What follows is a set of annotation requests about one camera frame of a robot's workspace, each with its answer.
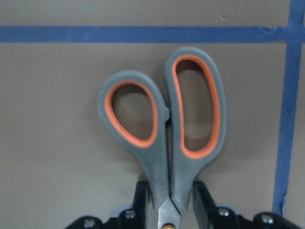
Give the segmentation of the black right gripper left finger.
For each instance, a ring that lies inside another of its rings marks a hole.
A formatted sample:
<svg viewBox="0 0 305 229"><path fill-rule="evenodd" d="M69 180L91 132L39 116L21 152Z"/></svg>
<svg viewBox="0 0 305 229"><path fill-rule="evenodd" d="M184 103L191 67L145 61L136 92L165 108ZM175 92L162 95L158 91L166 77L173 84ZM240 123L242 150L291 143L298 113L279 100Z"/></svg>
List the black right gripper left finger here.
<svg viewBox="0 0 305 229"><path fill-rule="evenodd" d="M133 203L114 208L107 222L94 216L83 216L73 221L68 229L145 229L149 202L148 182L136 183Z"/></svg>

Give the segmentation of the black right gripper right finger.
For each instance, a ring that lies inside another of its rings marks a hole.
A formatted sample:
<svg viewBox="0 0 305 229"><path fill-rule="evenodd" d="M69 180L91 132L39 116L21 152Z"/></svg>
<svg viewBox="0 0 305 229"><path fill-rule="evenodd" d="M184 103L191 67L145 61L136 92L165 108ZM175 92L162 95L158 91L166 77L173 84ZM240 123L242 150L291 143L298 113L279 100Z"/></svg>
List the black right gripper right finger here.
<svg viewBox="0 0 305 229"><path fill-rule="evenodd" d="M193 211L200 229L300 228L273 212L261 212L248 220L230 207L218 206L202 181L193 182Z"/></svg>

